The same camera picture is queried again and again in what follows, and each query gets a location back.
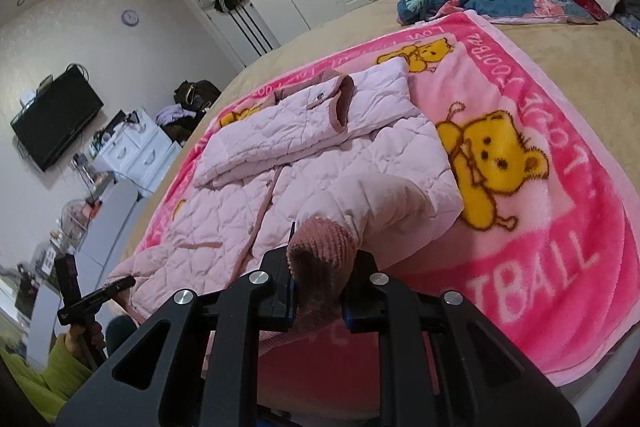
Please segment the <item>green sleeve forearm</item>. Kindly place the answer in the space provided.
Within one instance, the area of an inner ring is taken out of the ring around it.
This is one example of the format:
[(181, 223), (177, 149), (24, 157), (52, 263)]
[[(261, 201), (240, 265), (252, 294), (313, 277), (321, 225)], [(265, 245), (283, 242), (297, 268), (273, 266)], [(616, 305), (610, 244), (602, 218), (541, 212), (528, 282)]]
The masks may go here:
[(45, 369), (38, 372), (16, 353), (1, 350), (1, 360), (39, 416), (53, 425), (66, 402), (93, 375), (81, 359), (72, 332), (58, 335)]

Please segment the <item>person's left hand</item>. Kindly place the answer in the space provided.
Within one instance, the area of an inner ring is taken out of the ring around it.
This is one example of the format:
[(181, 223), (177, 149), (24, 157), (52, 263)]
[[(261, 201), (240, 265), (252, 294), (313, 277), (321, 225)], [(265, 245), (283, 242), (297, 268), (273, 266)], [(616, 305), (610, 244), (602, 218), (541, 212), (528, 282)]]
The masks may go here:
[(70, 325), (64, 335), (64, 346), (77, 360), (87, 361), (91, 349), (104, 352), (106, 347), (102, 326), (93, 322), (88, 329), (82, 325)]

